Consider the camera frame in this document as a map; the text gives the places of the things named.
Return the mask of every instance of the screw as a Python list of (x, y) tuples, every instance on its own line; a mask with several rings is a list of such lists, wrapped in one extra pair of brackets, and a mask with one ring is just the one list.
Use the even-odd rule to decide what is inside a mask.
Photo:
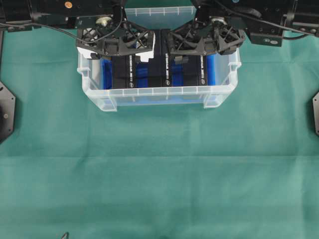
[(66, 8), (72, 8), (73, 7), (73, 5), (72, 5), (72, 3), (70, 1), (66, 1), (64, 5), (65, 5)]
[(108, 25), (108, 21), (106, 19), (103, 19), (102, 22), (101, 22), (101, 25), (104, 26), (104, 27), (107, 26)]

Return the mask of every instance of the transparent plastic container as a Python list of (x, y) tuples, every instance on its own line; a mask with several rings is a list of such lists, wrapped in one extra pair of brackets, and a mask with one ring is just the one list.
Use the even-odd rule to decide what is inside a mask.
[[(148, 29), (174, 29), (191, 20), (192, 6), (131, 8), (126, 10), (129, 21)], [(214, 86), (160, 87), (102, 90), (100, 60), (89, 60), (79, 53), (77, 71), (82, 75), (82, 88), (88, 98), (105, 112), (116, 112), (118, 106), (171, 105), (202, 103), (204, 108), (219, 107), (238, 83), (241, 66), (239, 50), (232, 55), (215, 55)]]

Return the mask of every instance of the green tablecloth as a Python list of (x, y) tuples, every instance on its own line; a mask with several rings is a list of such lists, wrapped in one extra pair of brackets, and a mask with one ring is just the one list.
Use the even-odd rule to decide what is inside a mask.
[(319, 40), (240, 52), (220, 108), (104, 113), (81, 89), (72, 39), (7, 34), (1, 80), (17, 104), (0, 145), (0, 237), (318, 238)]

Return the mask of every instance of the wire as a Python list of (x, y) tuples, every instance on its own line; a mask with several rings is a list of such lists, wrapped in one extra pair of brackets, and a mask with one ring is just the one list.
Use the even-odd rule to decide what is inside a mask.
[(121, 21), (120, 23), (117, 25), (117, 27), (111, 31), (110, 33), (104, 35), (104, 36), (101, 36), (100, 38), (97, 38), (96, 40), (93, 40), (93, 41), (85, 41), (79, 37), (77, 37), (76, 35), (73, 35), (72, 33), (68, 32), (68, 31), (65, 31), (65, 30), (62, 30), (60, 28), (57, 28), (57, 27), (54, 27), (54, 26), (49, 26), (49, 25), (45, 25), (45, 24), (41, 24), (41, 23), (26, 23), (26, 24), (6, 24), (6, 23), (0, 23), (0, 26), (6, 26), (6, 27), (25, 27), (25, 26), (41, 26), (41, 27), (46, 27), (46, 28), (49, 28), (49, 29), (52, 29), (52, 30), (55, 30), (55, 31), (59, 31), (63, 34), (66, 34), (78, 41), (81, 41), (83, 43), (87, 43), (87, 44), (91, 44), (91, 43), (95, 43), (95, 42), (98, 42), (104, 38), (107, 38), (108, 36), (114, 34), (121, 26), (123, 22), (123, 12), (121, 11)]
[(299, 40), (299, 39), (305, 38), (305, 37), (307, 37), (307, 36), (309, 36), (309, 35), (303, 34), (303, 35), (295, 36), (295, 37), (285, 37), (285, 36), (284, 36), (283, 39), (284, 39), (284, 40), (293, 41), (293, 40)]
[(299, 31), (299, 30), (293, 29), (291, 27), (281, 26), (279, 24), (276, 24), (276, 23), (273, 23), (273, 22), (270, 22), (270, 21), (260, 20), (260, 19), (255, 18), (255, 17), (251, 17), (251, 16), (248, 16), (248, 15), (242, 14), (240, 12), (233, 11), (230, 8), (226, 7), (225, 5), (221, 4), (218, 0), (214, 0), (214, 1), (218, 5), (220, 5), (222, 8), (226, 9), (228, 12), (230, 12), (230, 13), (232, 13), (234, 15), (238, 15), (238, 16), (241, 16), (241, 17), (253, 20), (253, 21), (257, 21), (257, 22), (260, 22), (260, 23), (271, 25), (271, 26), (274, 26), (274, 27), (277, 27), (277, 28), (280, 28), (280, 29), (283, 29), (283, 30), (292, 31), (292, 32), (296, 32), (296, 33), (301, 33), (301, 34), (309, 35), (309, 36), (315, 36), (314, 34), (311, 34), (311, 33), (308, 33), (308, 32)]

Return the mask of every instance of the black bracket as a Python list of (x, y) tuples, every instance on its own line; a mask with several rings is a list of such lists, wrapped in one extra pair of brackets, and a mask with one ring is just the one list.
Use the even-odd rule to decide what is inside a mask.
[(314, 102), (316, 134), (319, 136), (319, 92), (313, 98), (313, 102)]
[(15, 96), (0, 82), (0, 142), (13, 132)]

